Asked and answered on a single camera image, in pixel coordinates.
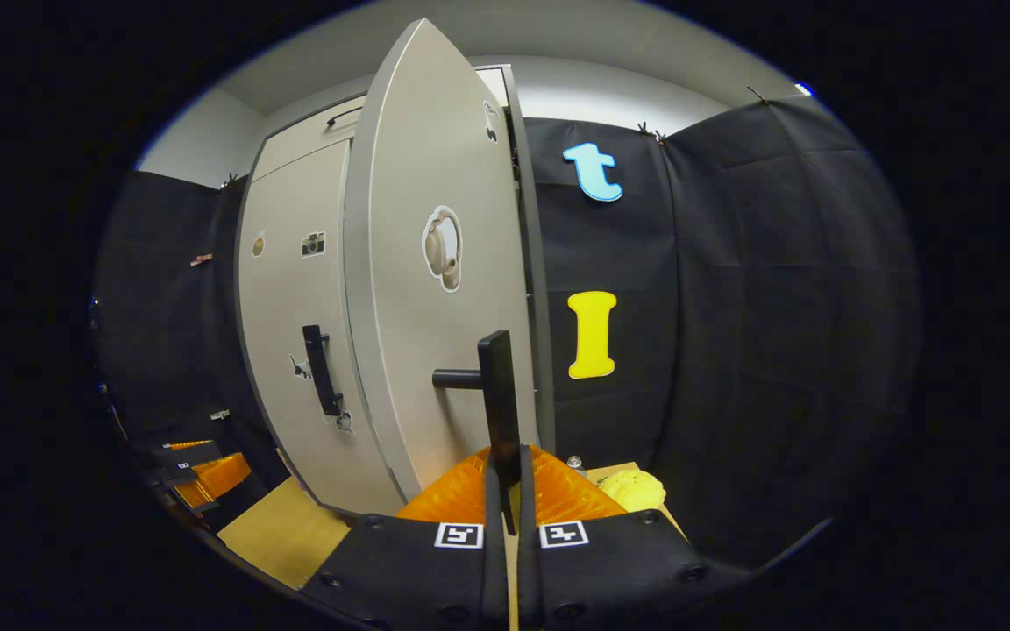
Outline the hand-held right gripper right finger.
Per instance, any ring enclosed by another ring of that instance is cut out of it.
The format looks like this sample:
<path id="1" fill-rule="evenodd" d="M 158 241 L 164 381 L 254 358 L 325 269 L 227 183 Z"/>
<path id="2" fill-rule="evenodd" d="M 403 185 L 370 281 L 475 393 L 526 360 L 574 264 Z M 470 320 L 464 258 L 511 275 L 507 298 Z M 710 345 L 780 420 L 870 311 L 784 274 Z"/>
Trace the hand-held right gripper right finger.
<path id="1" fill-rule="evenodd" d="M 707 608 L 755 571 L 710 559 L 661 510 L 540 521 L 537 498 L 558 482 L 594 485 L 536 447 L 518 452 L 518 627 L 523 630 L 696 630 Z"/>

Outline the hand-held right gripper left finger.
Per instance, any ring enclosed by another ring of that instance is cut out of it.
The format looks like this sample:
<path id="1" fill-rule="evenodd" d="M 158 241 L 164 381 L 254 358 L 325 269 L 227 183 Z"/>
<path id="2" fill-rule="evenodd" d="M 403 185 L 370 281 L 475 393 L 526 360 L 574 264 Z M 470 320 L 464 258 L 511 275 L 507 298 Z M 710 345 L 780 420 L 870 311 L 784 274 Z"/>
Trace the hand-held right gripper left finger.
<path id="1" fill-rule="evenodd" d="M 377 630 L 506 630 L 500 480 L 482 449 L 396 515 L 360 516 L 302 588 Z"/>

